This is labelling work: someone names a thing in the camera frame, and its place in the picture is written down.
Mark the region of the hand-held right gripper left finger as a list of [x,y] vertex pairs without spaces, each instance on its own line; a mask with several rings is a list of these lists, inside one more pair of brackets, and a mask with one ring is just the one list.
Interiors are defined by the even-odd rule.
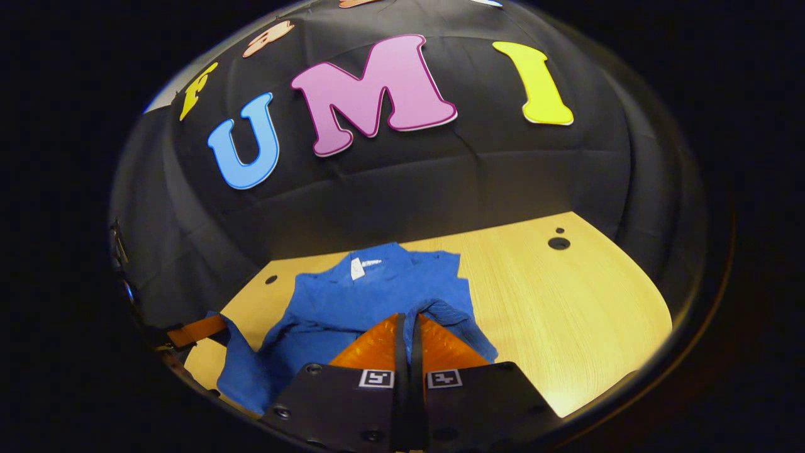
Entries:
[[343,367],[307,363],[261,417],[261,422],[312,448],[331,452],[392,452],[394,424],[406,409],[410,366],[395,313],[371,329],[390,333],[391,366]]

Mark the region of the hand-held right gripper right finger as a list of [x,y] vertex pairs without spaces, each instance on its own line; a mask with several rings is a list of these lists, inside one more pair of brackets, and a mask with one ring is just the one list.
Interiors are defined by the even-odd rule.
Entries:
[[426,452],[548,449],[561,426],[517,364],[491,363],[424,315],[415,317],[410,437]]

